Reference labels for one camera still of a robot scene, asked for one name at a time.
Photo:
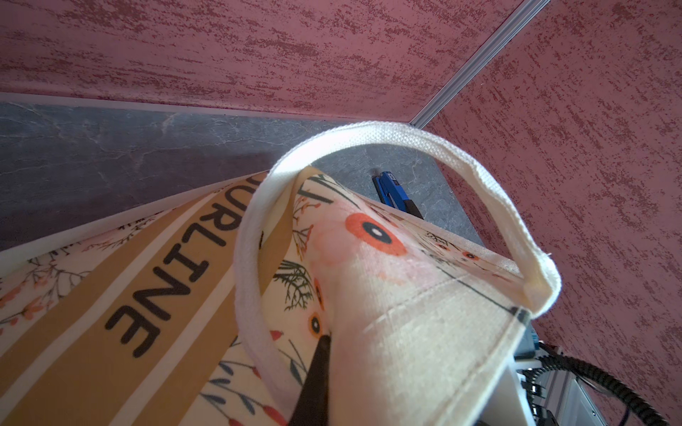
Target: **tan stripe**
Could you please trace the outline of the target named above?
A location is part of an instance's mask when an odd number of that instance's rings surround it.
[[[204,300],[190,323],[182,330],[177,340],[154,366],[140,386],[128,397],[125,404],[119,409],[109,426],[129,426],[142,410],[145,409],[149,400],[164,384],[168,376],[175,370],[187,351],[194,345],[196,338],[216,314],[221,304],[227,299],[235,287],[235,278],[232,268],[227,271],[211,294]]]
[[[120,271],[194,202],[168,212],[113,252],[50,312],[28,329],[0,358],[0,395],[26,368],[102,295]]]
[[[318,173],[320,171],[312,167],[301,172],[284,213],[263,243],[258,262],[261,294],[270,284],[291,244],[296,192],[305,179]],[[232,290],[133,425],[178,425],[236,336],[235,291]]]
[[[251,198],[251,194],[245,191],[234,192],[233,196],[244,204]],[[45,371],[4,424],[104,424],[116,415],[128,396],[185,329],[231,265],[236,230],[220,231],[213,227],[210,220],[199,221],[199,217],[215,211],[211,206],[214,202],[239,212],[225,200],[223,191],[192,214],[190,219],[186,220],[152,256],[104,314]],[[228,217],[224,217],[224,222],[229,220]],[[201,223],[210,232],[224,239],[227,244],[220,247],[199,232],[195,232],[187,243],[181,244],[180,252],[184,256],[195,263],[204,260],[209,263],[203,275],[191,283],[189,282],[191,270],[188,267],[178,260],[164,264],[164,258],[176,243],[181,242],[186,229],[194,222]],[[154,267],[160,267],[191,289],[191,293],[182,296],[150,297],[151,302],[170,314],[167,321],[159,319],[132,296],[138,290],[170,288],[154,274]],[[145,329],[137,330],[132,340],[122,344],[120,342],[122,336],[133,324],[131,317],[122,317],[109,331],[105,328],[107,321],[123,306],[133,307],[144,319],[160,329],[160,334],[148,351],[138,358],[133,357],[133,351],[147,337]]]
[[[98,321],[107,309],[116,301],[130,282],[142,271],[163,245],[175,234],[175,232],[187,222],[213,195],[208,195],[195,202],[185,213],[180,215],[173,223],[144,248],[144,250],[113,280],[95,303],[88,307],[85,313],[76,322],[56,338],[34,362],[10,386],[5,395],[0,397],[0,421],[4,421],[14,408],[22,402],[22,399],[35,388],[43,374],[57,362],[67,350],[78,341]]]

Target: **white edge trim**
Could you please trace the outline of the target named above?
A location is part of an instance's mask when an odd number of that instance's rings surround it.
[[[450,81],[419,111],[410,124],[418,129],[424,128],[549,1],[525,0],[521,3]]]
[[[119,226],[134,222],[142,217],[153,215],[154,213],[158,213],[160,211],[174,209],[175,207],[179,207],[186,202],[201,197],[204,194],[216,191],[217,189],[226,187],[231,183],[238,182],[258,173],[252,173],[246,176],[229,179],[227,181],[217,182],[211,185],[202,186],[200,188],[191,189],[190,191],[181,192],[180,194],[162,198],[161,200],[156,200],[142,206],[133,207],[130,210],[122,211],[120,213],[116,213],[115,215],[89,222],[85,225],[80,225],[75,228],[48,235],[47,237],[42,237],[40,239],[4,250],[0,252],[0,277],[5,277],[7,274],[20,267],[28,259],[41,256],[42,254],[56,250],[60,247],[64,247],[65,245],[77,243],[79,241],[94,237],[95,235],[99,235],[103,232],[118,228]]]
[[[89,99],[85,97],[67,97],[51,95],[31,95],[28,93],[0,92],[0,102],[16,102],[19,104],[62,105],[73,108],[110,108],[117,110],[141,110],[157,112],[181,112],[184,114],[226,115],[229,117],[254,117],[280,120],[318,120],[340,123],[355,123],[364,119],[347,117],[324,117],[321,115],[286,114],[282,112],[231,110],[226,108],[210,108],[207,106],[187,106],[170,104],[150,104],[147,102],[112,101],[106,99]]]

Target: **pink textured wall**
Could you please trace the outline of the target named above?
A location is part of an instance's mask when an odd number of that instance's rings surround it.
[[[564,279],[541,337],[682,424],[682,4],[552,0],[428,126],[514,199]],[[490,216],[448,171],[486,245]],[[621,404],[603,405],[617,424]]]
[[[2,0],[0,91],[410,121],[519,3]]]

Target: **floral print bag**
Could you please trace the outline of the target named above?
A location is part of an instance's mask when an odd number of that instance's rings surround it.
[[[455,168],[517,262],[306,167],[365,143]],[[344,126],[269,174],[4,277],[0,423],[302,424],[297,404],[322,395],[333,424],[472,424],[559,288],[553,262],[474,159],[406,125]],[[322,341],[328,382],[311,390]]]

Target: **bag handle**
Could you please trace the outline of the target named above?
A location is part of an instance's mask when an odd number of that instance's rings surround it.
[[[244,214],[235,245],[235,315],[242,343],[278,408],[290,418],[301,387],[284,366],[261,311],[258,240],[272,206],[286,186],[313,161],[345,148],[391,144],[417,149],[456,171],[488,208],[524,278],[532,317],[554,303],[561,288],[556,265],[534,242],[512,200],[473,157],[447,140],[407,124],[367,121],[337,127],[298,144],[270,170]]]

